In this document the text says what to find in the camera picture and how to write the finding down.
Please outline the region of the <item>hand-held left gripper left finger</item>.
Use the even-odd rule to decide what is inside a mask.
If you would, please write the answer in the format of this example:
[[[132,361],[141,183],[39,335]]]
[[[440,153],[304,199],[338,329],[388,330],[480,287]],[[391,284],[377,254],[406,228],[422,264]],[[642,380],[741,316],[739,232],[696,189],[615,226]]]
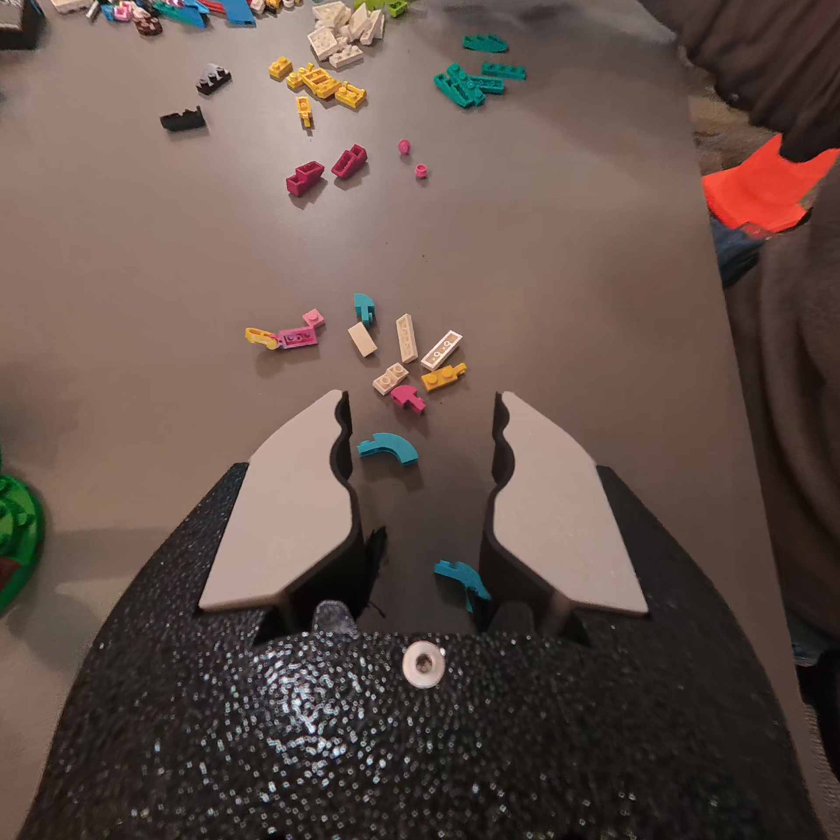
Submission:
[[[324,601],[364,608],[366,549],[353,465],[350,399],[331,390],[251,456],[198,608],[280,607],[308,627]]]

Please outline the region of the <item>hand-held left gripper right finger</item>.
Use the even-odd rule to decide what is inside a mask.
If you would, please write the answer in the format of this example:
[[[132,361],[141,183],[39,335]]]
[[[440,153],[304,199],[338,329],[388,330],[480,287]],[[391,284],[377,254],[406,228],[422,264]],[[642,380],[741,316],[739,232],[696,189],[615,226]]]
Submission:
[[[569,634],[573,614],[650,617],[593,457],[514,392],[493,406],[493,487],[479,547],[481,629]]]

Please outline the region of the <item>teal curved lego piece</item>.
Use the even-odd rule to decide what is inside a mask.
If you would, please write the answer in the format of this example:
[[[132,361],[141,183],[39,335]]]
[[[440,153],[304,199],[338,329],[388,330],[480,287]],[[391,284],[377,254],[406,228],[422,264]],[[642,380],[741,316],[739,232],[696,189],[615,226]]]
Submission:
[[[469,613],[474,612],[474,606],[478,602],[490,603],[491,595],[481,580],[480,574],[466,563],[440,560],[434,565],[434,573],[461,587],[465,597],[465,608]]]
[[[416,448],[404,437],[393,433],[374,433],[371,438],[358,444],[360,457],[373,455],[390,455],[398,460],[401,466],[413,466],[418,462]]]

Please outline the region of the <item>green lego flower model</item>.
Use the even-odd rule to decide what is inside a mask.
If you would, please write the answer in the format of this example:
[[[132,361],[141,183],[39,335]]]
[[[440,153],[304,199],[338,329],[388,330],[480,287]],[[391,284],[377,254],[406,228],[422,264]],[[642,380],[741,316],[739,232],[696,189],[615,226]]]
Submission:
[[[35,571],[46,522],[36,494],[1,471],[1,612],[13,603]]]

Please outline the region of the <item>white printed lego tile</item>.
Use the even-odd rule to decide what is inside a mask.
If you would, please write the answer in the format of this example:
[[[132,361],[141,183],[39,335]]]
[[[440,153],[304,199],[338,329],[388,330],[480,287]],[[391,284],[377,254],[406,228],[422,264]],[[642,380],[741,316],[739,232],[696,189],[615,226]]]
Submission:
[[[423,368],[430,372],[436,371],[455,351],[462,339],[463,336],[460,333],[453,330],[447,331],[421,359]]]

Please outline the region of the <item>pile of yellow lego pieces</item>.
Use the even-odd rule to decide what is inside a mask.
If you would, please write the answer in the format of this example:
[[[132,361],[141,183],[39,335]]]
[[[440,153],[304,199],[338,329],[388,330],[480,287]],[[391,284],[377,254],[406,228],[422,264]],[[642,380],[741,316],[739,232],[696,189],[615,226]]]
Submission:
[[[294,93],[308,93],[323,102],[335,100],[352,110],[367,99],[366,90],[331,76],[326,70],[310,63],[294,69],[288,58],[281,56],[268,67],[269,78],[283,82]]]

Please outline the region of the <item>pile of white lego pieces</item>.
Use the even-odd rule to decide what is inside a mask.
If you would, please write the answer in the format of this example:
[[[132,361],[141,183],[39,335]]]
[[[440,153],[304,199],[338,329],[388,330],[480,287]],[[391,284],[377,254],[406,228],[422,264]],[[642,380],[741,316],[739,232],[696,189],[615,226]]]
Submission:
[[[340,70],[362,61],[364,48],[384,38],[386,2],[317,2],[308,35],[313,55]]]

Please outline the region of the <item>pile of mixed colourful lego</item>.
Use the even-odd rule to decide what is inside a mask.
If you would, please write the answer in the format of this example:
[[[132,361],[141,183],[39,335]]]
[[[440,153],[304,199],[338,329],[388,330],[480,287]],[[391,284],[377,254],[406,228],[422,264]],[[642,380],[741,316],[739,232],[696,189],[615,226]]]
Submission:
[[[143,37],[161,34],[164,21],[206,29],[218,20],[234,28],[254,28],[266,17],[301,7],[302,1],[51,1],[58,14],[84,14],[94,21],[132,24]]]

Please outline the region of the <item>person's brown sweater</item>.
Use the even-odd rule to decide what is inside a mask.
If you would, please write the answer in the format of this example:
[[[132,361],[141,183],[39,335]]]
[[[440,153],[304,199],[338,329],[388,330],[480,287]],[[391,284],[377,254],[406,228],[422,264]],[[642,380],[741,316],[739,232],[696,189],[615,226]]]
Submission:
[[[725,291],[794,658],[839,636],[839,167]]]

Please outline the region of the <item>blue fabric item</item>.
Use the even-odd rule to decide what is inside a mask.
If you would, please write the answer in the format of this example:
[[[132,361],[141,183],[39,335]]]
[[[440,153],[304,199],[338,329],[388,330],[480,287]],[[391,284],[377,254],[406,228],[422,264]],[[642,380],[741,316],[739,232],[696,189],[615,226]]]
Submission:
[[[728,227],[714,215],[709,221],[721,285],[726,290],[756,265],[770,233],[754,224]]]

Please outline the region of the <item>orange fabric item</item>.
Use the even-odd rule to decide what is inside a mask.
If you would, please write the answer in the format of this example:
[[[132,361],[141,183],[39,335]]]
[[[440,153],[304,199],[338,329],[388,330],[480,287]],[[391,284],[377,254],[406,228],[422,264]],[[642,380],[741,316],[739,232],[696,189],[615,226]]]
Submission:
[[[707,206],[727,228],[778,234],[804,218],[802,199],[832,168],[838,149],[793,163],[780,154],[781,145],[777,133],[740,165],[702,177]]]

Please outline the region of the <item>group of teal green plates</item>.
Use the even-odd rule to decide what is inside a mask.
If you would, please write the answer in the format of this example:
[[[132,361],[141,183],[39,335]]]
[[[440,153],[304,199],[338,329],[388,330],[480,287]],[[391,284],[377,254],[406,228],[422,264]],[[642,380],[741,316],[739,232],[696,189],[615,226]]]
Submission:
[[[463,37],[462,46],[468,51],[486,56],[501,56],[509,50],[508,42],[495,34],[475,34]],[[469,73],[458,62],[434,77],[434,85],[447,100],[461,109],[481,107],[487,96],[501,96],[507,81],[525,81],[524,66],[498,60],[484,59],[478,73]]]

